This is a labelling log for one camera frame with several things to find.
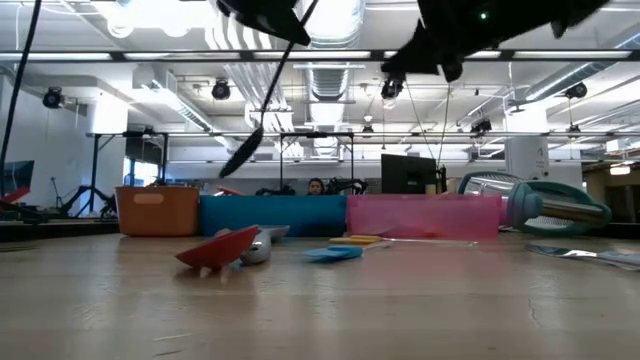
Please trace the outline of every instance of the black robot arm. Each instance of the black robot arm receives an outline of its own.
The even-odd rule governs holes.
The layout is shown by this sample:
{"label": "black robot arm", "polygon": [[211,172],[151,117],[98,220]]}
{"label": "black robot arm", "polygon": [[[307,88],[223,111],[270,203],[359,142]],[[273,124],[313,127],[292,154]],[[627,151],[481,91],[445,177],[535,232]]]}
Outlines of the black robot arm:
{"label": "black robot arm", "polygon": [[369,187],[369,184],[364,180],[340,179],[336,177],[329,180],[325,194],[337,195],[343,190],[353,189],[354,194],[361,195],[361,194],[364,194],[364,192],[367,190],[368,187]]}

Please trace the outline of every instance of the translucent pink container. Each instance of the translucent pink container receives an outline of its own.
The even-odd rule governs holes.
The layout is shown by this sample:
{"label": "translucent pink container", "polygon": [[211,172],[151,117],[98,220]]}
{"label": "translucent pink container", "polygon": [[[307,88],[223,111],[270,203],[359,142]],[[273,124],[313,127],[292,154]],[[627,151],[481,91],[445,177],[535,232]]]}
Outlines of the translucent pink container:
{"label": "translucent pink container", "polygon": [[347,231],[404,239],[495,240],[500,196],[356,195],[347,201]]}

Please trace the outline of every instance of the desk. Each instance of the desk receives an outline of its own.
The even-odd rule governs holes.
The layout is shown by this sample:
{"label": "desk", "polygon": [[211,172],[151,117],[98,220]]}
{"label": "desk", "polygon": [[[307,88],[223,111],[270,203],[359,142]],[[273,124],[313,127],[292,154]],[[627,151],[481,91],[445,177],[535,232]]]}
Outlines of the desk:
{"label": "desk", "polygon": [[[0,354],[34,359],[614,359],[640,349],[640,274],[523,250],[396,244],[305,263],[326,242],[201,278],[190,239],[46,240],[0,254]],[[543,241],[640,251],[606,240]]]}

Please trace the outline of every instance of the teal handle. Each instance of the teal handle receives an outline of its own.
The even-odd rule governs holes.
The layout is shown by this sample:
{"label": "teal handle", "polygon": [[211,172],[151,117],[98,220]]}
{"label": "teal handle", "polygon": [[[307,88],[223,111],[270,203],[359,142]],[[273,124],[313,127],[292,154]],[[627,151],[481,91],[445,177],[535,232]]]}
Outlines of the teal handle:
{"label": "teal handle", "polygon": [[517,229],[522,232],[540,236],[573,236],[583,234],[593,228],[603,227],[611,222],[611,209],[605,204],[596,202],[589,194],[580,189],[551,181],[527,181],[526,184],[529,185],[533,191],[556,193],[558,195],[571,197],[579,204],[598,207],[602,210],[602,222],[600,224],[574,222],[567,227],[557,229],[540,228],[525,224],[517,227]]}

